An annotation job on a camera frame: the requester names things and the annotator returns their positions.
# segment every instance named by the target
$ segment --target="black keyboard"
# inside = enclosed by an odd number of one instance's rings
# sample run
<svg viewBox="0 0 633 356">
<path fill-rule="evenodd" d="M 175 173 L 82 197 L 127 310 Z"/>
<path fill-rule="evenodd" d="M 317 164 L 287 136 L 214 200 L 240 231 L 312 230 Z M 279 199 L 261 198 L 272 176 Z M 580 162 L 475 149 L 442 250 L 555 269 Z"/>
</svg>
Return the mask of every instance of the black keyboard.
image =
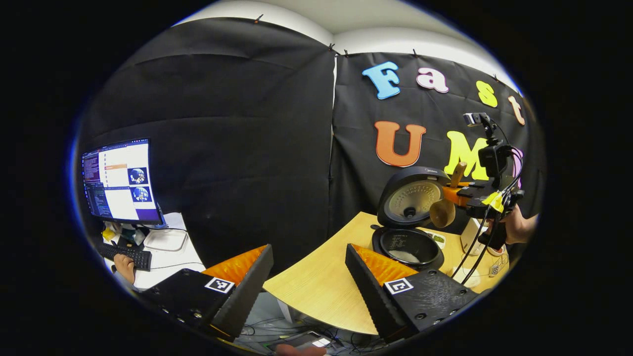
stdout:
<svg viewBox="0 0 633 356">
<path fill-rule="evenodd" d="M 152 261 L 152 253 L 150 251 L 140 251 L 133 248 L 114 246 L 108 243 L 101 243 L 98 250 L 103 258 L 107 258 L 111 261 L 115 260 L 117 253 L 126 255 L 134 260 L 134 267 L 140 270 L 149 270 L 149 263 Z"/>
</svg>

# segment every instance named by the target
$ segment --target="wire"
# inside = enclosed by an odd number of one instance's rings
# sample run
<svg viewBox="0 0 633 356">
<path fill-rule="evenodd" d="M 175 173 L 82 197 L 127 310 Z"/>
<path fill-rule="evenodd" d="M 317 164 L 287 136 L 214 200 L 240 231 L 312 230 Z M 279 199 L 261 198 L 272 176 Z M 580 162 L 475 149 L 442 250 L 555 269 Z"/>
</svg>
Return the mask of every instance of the wire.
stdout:
<svg viewBox="0 0 633 356">
<path fill-rule="evenodd" d="M 499 124 L 497 124 L 490 116 L 488 116 L 488 118 L 490 119 L 490 121 L 492 121 L 493 124 L 497 125 L 497 129 L 499 129 L 501 131 L 501 134 L 503 135 L 503 138 L 506 139 L 506 142 L 508 144 L 510 144 L 510 141 L 508 140 L 508 138 L 506 137 L 505 132 L 503 132 L 503 129 L 501 128 L 501 126 L 499 126 Z"/>
<path fill-rule="evenodd" d="M 475 234 L 475 238 L 473 238 L 473 242 L 470 243 L 470 247 L 468 247 L 468 251 L 466 252 L 466 255 L 464 255 L 464 258 L 462 258 L 459 266 L 457 266 L 457 268 L 455 269 L 455 272 L 453 272 L 453 275 L 451 276 L 451 278 L 454 278 L 455 275 L 457 275 L 457 272 L 459 272 L 461 266 L 464 264 L 464 262 L 466 262 L 466 258 L 468 258 L 468 255 L 472 251 L 473 246 L 475 246 L 475 243 L 477 242 L 477 239 L 479 238 L 479 235 L 481 233 L 481 228 L 484 226 L 484 222 L 488 218 L 488 212 L 489 211 L 490 211 L 490 204 L 488 204 L 488 207 L 486 208 L 486 212 L 484 214 L 484 218 L 481 220 L 481 224 L 479 224 L 479 229 L 477 229 L 477 233 Z"/>
<path fill-rule="evenodd" d="M 184 232 L 186 232 L 187 234 L 189 234 L 189 231 L 187 231 L 187 230 L 185 230 L 185 229 L 179 229 L 178 227 L 166 227 L 166 228 L 164 228 L 164 229 L 156 229 L 156 228 L 153 228 L 153 227 L 145 226 L 145 225 L 143 225 L 143 224 L 140 224 L 140 225 L 141 225 L 142 227 L 145 227 L 146 229 L 150 229 L 150 230 L 180 230 L 180 231 L 184 231 Z"/>
<path fill-rule="evenodd" d="M 276 318 L 264 319 L 262 321 L 256 322 L 255 324 L 252 324 L 252 325 L 261 324 L 262 322 L 266 322 L 266 321 L 270 321 L 270 320 L 281 320 L 281 319 L 284 319 L 284 317 L 276 317 Z"/>
<path fill-rule="evenodd" d="M 200 262 L 185 262 L 185 263 L 183 263 L 183 264 L 177 264 L 177 265 L 171 265 L 171 266 L 153 267 L 153 268 L 150 268 L 150 270 L 152 270 L 152 269 L 168 268 L 168 267 L 175 267 L 175 266 L 179 266 L 179 265 L 188 265 L 188 264 L 199 264 L 199 265 L 204 266 L 204 265 L 203 265 L 203 264 L 201 264 Z"/>
<path fill-rule="evenodd" d="M 468 278 L 470 278 L 470 276 L 472 276 L 473 272 L 475 272 L 477 270 L 477 267 L 479 266 L 479 262 L 481 262 L 482 258 L 484 257 L 484 254 L 486 253 L 486 250 L 488 249 L 488 246 L 490 245 L 490 241 L 492 241 L 492 237 L 494 236 L 494 233 L 497 231 L 497 228 L 499 227 L 499 224 L 498 224 L 499 215 L 500 215 L 500 213 L 497 213 L 495 215 L 495 217 L 494 217 L 494 225 L 492 226 L 492 231 L 490 232 L 490 238 L 488 238 L 488 241 L 486 242 L 486 246 L 479 253 L 479 257 L 477 258 L 477 261 L 475 262 L 475 265 L 473 265 L 472 269 L 470 269 L 470 271 L 466 275 L 466 278 L 464 278 L 464 280 L 461 282 L 462 284 L 465 284 L 466 281 L 468 280 Z"/>
</svg>

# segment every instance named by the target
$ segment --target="yellow letter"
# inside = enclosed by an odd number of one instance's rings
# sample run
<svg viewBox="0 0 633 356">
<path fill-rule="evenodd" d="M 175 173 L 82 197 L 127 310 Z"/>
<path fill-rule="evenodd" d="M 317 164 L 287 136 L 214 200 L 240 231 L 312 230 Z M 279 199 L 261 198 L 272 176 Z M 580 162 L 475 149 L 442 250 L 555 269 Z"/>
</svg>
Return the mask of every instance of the yellow letter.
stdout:
<svg viewBox="0 0 633 356">
<path fill-rule="evenodd" d="M 495 98 L 495 96 L 493 95 L 494 90 L 492 89 L 490 84 L 478 80 L 475 85 L 477 85 L 477 89 L 479 89 L 479 99 L 481 99 L 481 102 L 488 106 L 496 108 L 497 98 Z"/>
<path fill-rule="evenodd" d="M 464 161 L 467 164 L 464 171 L 465 177 L 470 174 L 470 170 L 474 167 L 472 179 L 487 181 L 486 169 L 479 164 L 479 150 L 487 146 L 486 139 L 478 138 L 473 149 L 470 149 L 466 136 L 461 132 L 449 131 L 446 135 L 451 140 L 451 157 L 448 160 L 448 165 L 444 167 L 444 171 L 447 174 L 453 174 L 457 163 Z"/>
</svg>

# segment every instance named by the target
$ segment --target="human hand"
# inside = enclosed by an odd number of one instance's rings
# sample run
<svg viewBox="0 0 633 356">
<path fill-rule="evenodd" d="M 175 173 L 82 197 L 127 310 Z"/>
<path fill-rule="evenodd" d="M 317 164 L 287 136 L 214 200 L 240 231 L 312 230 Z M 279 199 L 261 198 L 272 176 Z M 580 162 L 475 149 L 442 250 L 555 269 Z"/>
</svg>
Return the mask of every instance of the human hand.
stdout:
<svg viewBox="0 0 633 356">
<path fill-rule="evenodd" d="M 293 346 L 282 344 L 277 347 L 275 353 L 278 356 L 323 356 L 327 350 L 323 347 L 309 347 L 301 351 L 297 350 Z"/>
<path fill-rule="evenodd" d="M 134 284 L 134 260 L 126 255 L 117 253 L 114 257 L 116 270 L 130 284 Z"/>
<path fill-rule="evenodd" d="M 512 211 L 506 215 L 499 222 L 506 224 L 506 243 L 512 245 L 513 243 L 526 243 L 536 230 L 536 222 L 538 214 L 525 219 L 521 214 L 521 208 L 515 205 Z M 492 219 L 487 219 L 489 227 L 486 234 L 490 234 L 494 227 Z"/>
</svg>

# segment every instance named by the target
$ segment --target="monitor screen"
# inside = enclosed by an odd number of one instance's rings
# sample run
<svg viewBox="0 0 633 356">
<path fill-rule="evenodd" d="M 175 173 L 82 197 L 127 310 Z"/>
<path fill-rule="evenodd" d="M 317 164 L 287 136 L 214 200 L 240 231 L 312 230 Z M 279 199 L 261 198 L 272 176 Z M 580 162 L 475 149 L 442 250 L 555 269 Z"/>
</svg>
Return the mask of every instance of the monitor screen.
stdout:
<svg viewBox="0 0 633 356">
<path fill-rule="evenodd" d="M 162 223 L 149 177 L 148 138 L 84 153 L 82 175 L 91 214 L 129 224 Z"/>
</svg>

